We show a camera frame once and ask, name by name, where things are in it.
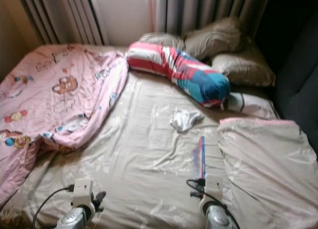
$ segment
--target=pink comforter with cartoon print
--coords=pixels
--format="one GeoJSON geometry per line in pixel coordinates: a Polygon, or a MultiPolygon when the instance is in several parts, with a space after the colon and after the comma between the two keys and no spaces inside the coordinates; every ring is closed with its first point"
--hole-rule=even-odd
{"type": "Polygon", "coordinates": [[[24,182],[39,151],[71,152],[101,126],[128,67],[119,52],[43,46],[0,84],[0,208],[24,182]]]}

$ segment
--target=beige bed sheet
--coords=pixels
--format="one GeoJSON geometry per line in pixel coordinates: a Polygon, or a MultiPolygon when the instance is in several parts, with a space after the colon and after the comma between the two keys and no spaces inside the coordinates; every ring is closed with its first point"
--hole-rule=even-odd
{"type": "MultiPolygon", "coordinates": [[[[167,79],[130,72],[126,87],[92,141],[74,153],[47,153],[0,214],[1,228],[30,228],[32,217],[53,191],[93,179],[93,191],[107,192],[90,229],[202,229],[199,200],[185,180],[193,178],[191,153],[205,136],[207,172],[223,176],[223,201],[230,186],[217,143],[219,120],[243,116],[205,109],[167,79]],[[169,125],[175,108],[200,110],[205,118],[187,133],[169,125]]],[[[38,226],[55,224],[71,209],[72,193],[60,192],[43,207],[38,226]]]]}

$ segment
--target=pillow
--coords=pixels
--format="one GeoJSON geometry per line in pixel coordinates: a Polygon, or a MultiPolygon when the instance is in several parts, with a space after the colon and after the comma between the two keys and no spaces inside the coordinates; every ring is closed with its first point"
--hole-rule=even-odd
{"type": "Polygon", "coordinates": [[[176,35],[166,33],[148,33],[144,34],[140,42],[147,42],[153,44],[161,44],[164,46],[175,47],[180,50],[185,49],[184,40],[176,35]]]}
{"type": "Polygon", "coordinates": [[[272,101],[242,92],[231,92],[225,104],[225,108],[267,120],[278,118],[272,101]]]}
{"type": "Polygon", "coordinates": [[[275,74],[251,39],[248,39],[239,53],[218,54],[213,57],[212,68],[226,75],[236,85],[275,85],[275,74]]]}
{"type": "Polygon", "coordinates": [[[205,107],[222,104],[230,92],[225,76],[173,47],[135,42],[126,58],[130,69],[166,76],[205,107]]]}
{"type": "Polygon", "coordinates": [[[203,60],[222,52],[236,52],[246,42],[246,33],[239,19],[225,18],[186,35],[185,51],[203,60]]]}

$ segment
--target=wall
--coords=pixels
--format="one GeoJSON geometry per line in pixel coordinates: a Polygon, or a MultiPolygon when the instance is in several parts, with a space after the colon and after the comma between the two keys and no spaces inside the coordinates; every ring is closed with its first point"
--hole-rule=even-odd
{"type": "Polygon", "coordinates": [[[5,5],[0,3],[0,81],[28,52],[16,24],[5,5]]]}
{"type": "Polygon", "coordinates": [[[0,81],[41,43],[19,0],[0,0],[0,81]]]}
{"type": "Polygon", "coordinates": [[[97,0],[110,45],[128,46],[148,32],[146,0],[97,0]]]}

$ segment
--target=cartoon bear print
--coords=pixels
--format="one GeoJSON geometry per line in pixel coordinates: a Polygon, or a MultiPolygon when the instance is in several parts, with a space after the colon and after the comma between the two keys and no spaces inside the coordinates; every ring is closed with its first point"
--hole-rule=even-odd
{"type": "Polygon", "coordinates": [[[78,87],[78,81],[73,76],[60,78],[60,84],[52,87],[53,92],[64,94],[69,91],[74,91],[78,87]]]}

